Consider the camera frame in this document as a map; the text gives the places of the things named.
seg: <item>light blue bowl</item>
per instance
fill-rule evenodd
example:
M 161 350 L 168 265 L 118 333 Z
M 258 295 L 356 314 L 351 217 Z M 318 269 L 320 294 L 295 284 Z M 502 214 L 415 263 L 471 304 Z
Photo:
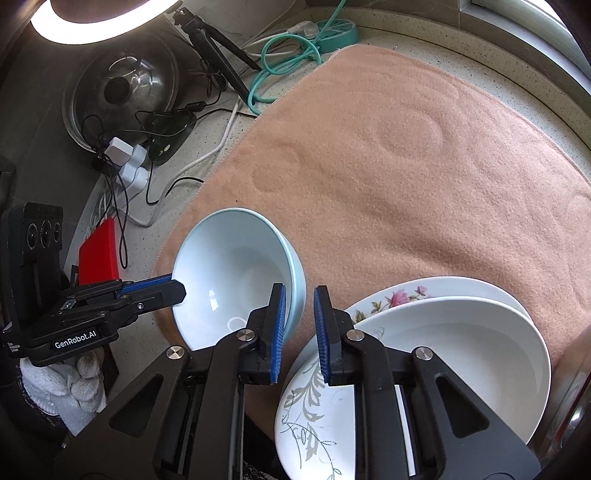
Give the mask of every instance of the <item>light blue bowl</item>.
M 296 251 L 275 225 L 252 210 L 228 208 L 201 220 L 178 252 L 173 278 L 187 290 L 173 314 L 192 350 L 243 328 L 252 310 L 268 305 L 274 283 L 283 283 L 287 291 L 285 340 L 304 312 L 306 280 Z

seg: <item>pot lid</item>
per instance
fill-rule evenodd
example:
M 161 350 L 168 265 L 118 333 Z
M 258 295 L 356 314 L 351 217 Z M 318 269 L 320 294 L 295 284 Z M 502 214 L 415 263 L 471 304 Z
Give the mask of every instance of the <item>pot lid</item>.
M 64 91 L 64 123 L 87 150 L 99 146 L 99 137 L 137 144 L 147 136 L 122 130 L 142 130 L 136 113 L 169 110 L 177 91 L 178 65 L 168 45 L 151 34 L 123 35 L 97 44 L 84 57 Z

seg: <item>white glove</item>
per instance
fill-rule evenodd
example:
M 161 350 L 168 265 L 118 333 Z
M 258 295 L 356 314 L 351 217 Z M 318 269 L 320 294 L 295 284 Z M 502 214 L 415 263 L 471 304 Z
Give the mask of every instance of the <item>white glove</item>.
M 41 368 L 21 358 L 22 385 L 37 407 L 59 415 L 72 435 L 78 435 L 106 407 L 100 371 L 104 357 L 104 350 L 97 348 Z

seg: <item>camera lens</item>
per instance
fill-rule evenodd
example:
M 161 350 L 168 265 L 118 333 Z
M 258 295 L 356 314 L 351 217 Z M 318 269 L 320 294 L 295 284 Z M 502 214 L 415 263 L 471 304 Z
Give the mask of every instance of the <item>camera lens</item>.
M 51 225 L 47 220 L 43 222 L 41 225 L 41 245 L 44 247 L 49 247 L 49 242 L 51 241 Z
M 56 242 L 59 242 L 60 241 L 60 234 L 61 234 L 61 225 L 59 223 L 56 223 L 53 226 L 53 239 Z
M 31 250 L 37 246 L 37 226 L 34 223 L 27 230 L 27 244 Z

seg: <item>metal pot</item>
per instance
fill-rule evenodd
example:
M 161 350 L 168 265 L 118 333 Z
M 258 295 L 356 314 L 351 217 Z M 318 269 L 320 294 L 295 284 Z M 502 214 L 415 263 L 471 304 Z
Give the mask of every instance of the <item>metal pot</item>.
M 178 83 L 177 60 L 160 37 L 134 32 L 101 42 L 84 56 L 64 90 L 66 129 L 86 150 L 115 136 L 140 143 L 146 135 L 137 132 L 142 127 L 135 114 L 170 109 Z
M 583 416 L 591 415 L 591 326 L 565 351 L 552 376 L 550 396 L 531 441 L 543 465 L 564 448 Z

